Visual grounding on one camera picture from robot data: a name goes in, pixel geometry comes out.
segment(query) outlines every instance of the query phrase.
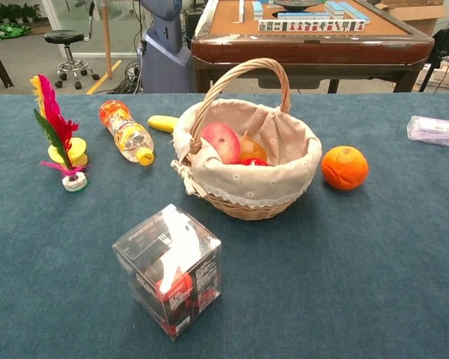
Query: clear plastic box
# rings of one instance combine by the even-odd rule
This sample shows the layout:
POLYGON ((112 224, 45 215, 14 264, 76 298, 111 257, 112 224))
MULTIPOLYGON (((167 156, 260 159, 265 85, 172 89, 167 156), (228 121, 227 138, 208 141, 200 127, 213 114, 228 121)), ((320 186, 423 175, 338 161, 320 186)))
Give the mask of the clear plastic box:
POLYGON ((173 204, 121 236, 113 250, 133 297, 172 340, 221 294, 221 242, 173 204))
POLYGON ((411 141, 449 147, 449 120, 412 116, 406 130, 407 138, 411 141))

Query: potted plant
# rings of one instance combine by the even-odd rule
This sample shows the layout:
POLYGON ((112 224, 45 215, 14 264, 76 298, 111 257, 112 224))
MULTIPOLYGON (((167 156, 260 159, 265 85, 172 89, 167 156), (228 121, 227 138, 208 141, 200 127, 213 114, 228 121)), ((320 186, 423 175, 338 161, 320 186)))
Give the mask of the potted plant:
POLYGON ((10 22, 8 19, 8 6, 0 4, 0 22, 10 22))
POLYGON ((22 7, 17 4, 10 4, 7 6, 7 17, 10 22, 18 23, 17 19, 22 18, 22 7))
POLYGON ((35 4, 32 6, 25 3, 22 7, 23 22, 35 22, 40 17, 40 5, 35 4))

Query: banana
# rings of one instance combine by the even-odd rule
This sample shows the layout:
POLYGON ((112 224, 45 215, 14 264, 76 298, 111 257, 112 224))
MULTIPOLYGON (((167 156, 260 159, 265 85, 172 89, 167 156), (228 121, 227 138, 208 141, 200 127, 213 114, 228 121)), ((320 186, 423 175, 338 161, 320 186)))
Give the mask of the banana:
POLYGON ((155 114, 148 119, 148 126, 159 131, 172 133, 177 125, 178 117, 155 114))

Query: bottle cap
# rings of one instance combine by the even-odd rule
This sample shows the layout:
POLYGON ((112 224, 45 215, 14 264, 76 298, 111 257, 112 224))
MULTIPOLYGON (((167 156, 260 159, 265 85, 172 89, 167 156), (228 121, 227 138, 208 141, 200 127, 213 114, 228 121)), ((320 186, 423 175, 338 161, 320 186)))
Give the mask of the bottle cap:
POLYGON ((153 155, 152 150, 147 147, 142 147, 136 151, 136 159, 140 165, 149 166, 153 163, 155 156, 153 155))

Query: mahjong table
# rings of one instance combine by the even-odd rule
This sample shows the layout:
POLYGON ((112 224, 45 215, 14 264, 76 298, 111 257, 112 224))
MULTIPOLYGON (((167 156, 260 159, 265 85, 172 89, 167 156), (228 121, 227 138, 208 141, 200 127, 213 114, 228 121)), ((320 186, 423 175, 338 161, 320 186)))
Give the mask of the mahjong table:
MULTIPOLYGON (((261 57, 283 64, 292 88, 317 88, 320 80, 330 79, 328 92, 335 93, 340 79, 378 78, 394 82, 394 92, 409 92, 434 44, 430 36, 361 0, 346 0, 369 19, 360 31, 357 26, 354 31, 350 27, 336 31, 324 20, 317 20, 321 26, 314 27, 306 26, 304 20, 282 21, 278 13, 285 11, 283 7, 261 2, 262 18, 255 19, 253 1, 208 1, 192 38, 198 92, 206 92, 210 82, 231 67, 261 57)), ((325 9, 322 3, 305 12, 325 13, 325 9)), ((347 13, 337 22, 346 25, 347 20, 355 22, 347 13)), ((259 79, 263 88, 278 87, 268 70, 245 76, 259 79)))

